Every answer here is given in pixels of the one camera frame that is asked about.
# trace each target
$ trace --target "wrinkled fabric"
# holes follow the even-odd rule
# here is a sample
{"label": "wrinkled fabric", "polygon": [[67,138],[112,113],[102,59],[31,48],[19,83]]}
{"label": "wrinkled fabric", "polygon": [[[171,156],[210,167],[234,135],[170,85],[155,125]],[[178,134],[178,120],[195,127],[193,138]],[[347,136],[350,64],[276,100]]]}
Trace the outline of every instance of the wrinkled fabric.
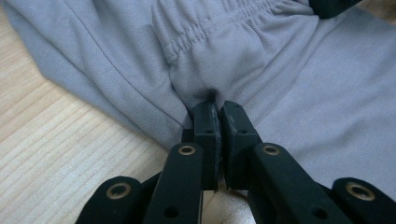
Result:
{"label": "wrinkled fabric", "polygon": [[396,28],[308,1],[6,0],[42,74],[165,147],[212,100],[319,183],[353,176],[396,199]]}

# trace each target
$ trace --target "gray fabric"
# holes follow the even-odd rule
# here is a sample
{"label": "gray fabric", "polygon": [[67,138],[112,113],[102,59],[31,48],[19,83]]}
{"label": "gray fabric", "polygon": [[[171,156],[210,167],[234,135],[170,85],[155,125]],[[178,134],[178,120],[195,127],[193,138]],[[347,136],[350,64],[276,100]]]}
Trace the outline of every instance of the gray fabric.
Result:
{"label": "gray fabric", "polygon": [[236,101],[315,180],[396,199],[396,28],[307,1],[7,0],[43,75],[166,147],[188,111]]}

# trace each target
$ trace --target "hole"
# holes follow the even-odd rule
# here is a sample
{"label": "hole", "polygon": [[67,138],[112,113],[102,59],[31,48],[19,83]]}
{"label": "hole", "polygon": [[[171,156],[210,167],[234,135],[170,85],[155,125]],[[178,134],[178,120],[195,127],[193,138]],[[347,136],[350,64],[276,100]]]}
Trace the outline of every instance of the hole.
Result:
{"label": "hole", "polygon": [[124,182],[117,183],[108,188],[106,191],[106,196],[111,200],[117,200],[127,196],[130,191],[131,186],[129,184]]}
{"label": "hole", "polygon": [[276,156],[277,154],[280,153],[277,147],[264,147],[262,151],[271,156]]}
{"label": "hole", "polygon": [[248,133],[248,130],[245,130],[245,129],[243,129],[243,130],[238,130],[238,133],[245,134],[245,133]]}
{"label": "hole", "polygon": [[346,184],[346,190],[355,198],[364,200],[364,201],[372,201],[375,199],[375,195],[372,191],[367,189],[361,184],[348,182]]}
{"label": "hole", "polygon": [[174,206],[169,206],[169,207],[165,208],[165,210],[163,210],[163,215],[165,217],[175,218],[175,217],[178,217],[178,210]]}
{"label": "hole", "polygon": [[190,156],[191,154],[194,154],[194,152],[195,152],[195,147],[190,147],[190,146],[184,146],[178,149],[178,153],[184,156]]}
{"label": "hole", "polygon": [[326,219],[328,217],[327,212],[319,207],[313,207],[311,213],[320,219]]}

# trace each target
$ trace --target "light wood tabletop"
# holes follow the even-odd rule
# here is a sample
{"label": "light wood tabletop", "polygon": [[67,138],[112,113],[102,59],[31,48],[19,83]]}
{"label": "light wood tabletop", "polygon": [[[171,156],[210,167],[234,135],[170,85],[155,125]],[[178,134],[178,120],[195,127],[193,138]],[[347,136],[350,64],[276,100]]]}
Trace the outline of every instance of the light wood tabletop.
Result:
{"label": "light wood tabletop", "polygon": [[[396,2],[363,1],[396,24]],[[41,76],[0,8],[0,223],[74,223],[107,179],[144,181],[167,151]],[[205,192],[203,223],[254,223],[244,197]]]}

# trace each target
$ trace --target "wood surface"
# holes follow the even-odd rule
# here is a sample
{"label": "wood surface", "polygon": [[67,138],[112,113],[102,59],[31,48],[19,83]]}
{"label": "wood surface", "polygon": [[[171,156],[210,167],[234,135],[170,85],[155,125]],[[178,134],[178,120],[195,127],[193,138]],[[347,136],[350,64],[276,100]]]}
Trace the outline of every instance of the wood surface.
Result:
{"label": "wood surface", "polygon": [[[363,1],[396,24],[395,1]],[[74,223],[107,179],[144,181],[166,150],[40,75],[0,8],[0,223]],[[203,223],[254,223],[243,197],[205,193]]]}

